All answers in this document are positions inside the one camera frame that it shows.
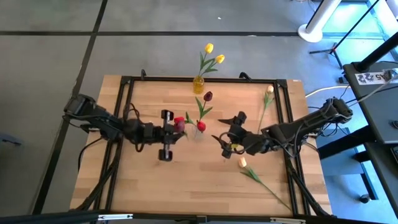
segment yellow vase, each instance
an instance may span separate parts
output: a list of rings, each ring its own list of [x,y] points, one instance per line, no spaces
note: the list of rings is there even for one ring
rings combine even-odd
[[[196,94],[203,93],[205,89],[205,79],[197,76],[193,79],[193,92]]]

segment sticker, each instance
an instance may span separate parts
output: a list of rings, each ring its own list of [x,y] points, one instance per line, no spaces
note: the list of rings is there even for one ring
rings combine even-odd
[[[360,85],[380,85],[389,80],[384,72],[359,73],[355,74],[355,77]],[[391,83],[398,83],[398,80],[395,79]]]

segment green stem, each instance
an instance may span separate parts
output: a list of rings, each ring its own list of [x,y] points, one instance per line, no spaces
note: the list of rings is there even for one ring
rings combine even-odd
[[[267,108],[267,106],[264,105],[264,110],[262,111],[262,115],[261,115],[261,119],[260,119],[260,123],[259,123],[259,128],[257,129],[257,134],[260,133],[260,127],[261,127],[261,123],[262,123],[262,118],[264,117],[264,113],[266,112],[266,108]]]
[[[207,102],[207,101],[205,101],[205,103],[203,104],[203,111],[205,110],[206,102]],[[200,112],[200,118],[199,118],[199,121],[200,121],[200,120],[201,120],[201,118],[202,118],[202,115],[201,115],[201,114],[203,113],[203,111],[201,111],[201,112]]]
[[[203,61],[206,60],[206,56],[207,56],[207,52],[205,52],[205,56],[203,57]]]
[[[285,202],[283,202],[282,201],[282,199],[280,199],[274,192],[272,192],[272,190],[271,189],[269,189],[265,184],[263,184],[262,182],[260,182],[260,184],[261,185],[263,185],[280,203],[282,203],[283,205],[285,205],[286,206],[286,208],[288,208],[290,211],[291,211],[291,209],[290,209],[290,207],[289,206],[287,206],[286,204],[285,204]]]
[[[197,137],[197,134],[198,134],[198,127],[197,127],[196,130],[195,130],[195,136],[194,136],[194,138]]]
[[[211,67],[215,66],[216,64],[217,64],[217,62],[211,63],[211,64],[209,64],[209,66],[207,68],[211,68]]]

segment white cable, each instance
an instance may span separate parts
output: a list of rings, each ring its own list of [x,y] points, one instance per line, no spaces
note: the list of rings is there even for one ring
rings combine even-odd
[[[321,89],[319,89],[319,90],[313,91],[312,93],[306,95],[305,97],[307,98],[307,97],[309,97],[309,96],[312,96],[312,95],[318,93],[319,91],[331,90],[331,89],[334,89],[334,88],[347,88],[347,86],[332,86],[332,87],[321,88]]]
[[[385,87],[386,85],[390,84],[390,82],[392,82],[393,80],[397,79],[398,75],[395,75],[394,77],[392,77],[390,80],[388,80],[388,82],[386,82],[385,84],[379,86],[378,88],[376,88],[375,90],[373,90],[371,93],[369,93],[368,95],[366,95],[364,98],[358,100],[357,102],[353,103],[352,105],[349,105],[348,107],[352,107],[355,104],[362,102],[366,99],[368,99],[371,95],[375,94],[377,91],[379,91],[381,88]]]

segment white stand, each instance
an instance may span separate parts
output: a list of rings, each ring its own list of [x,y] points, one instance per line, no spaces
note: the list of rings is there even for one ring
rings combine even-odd
[[[323,0],[310,19],[309,24],[301,25],[298,28],[298,35],[311,43],[321,41],[323,37],[322,29],[340,2],[341,0]]]

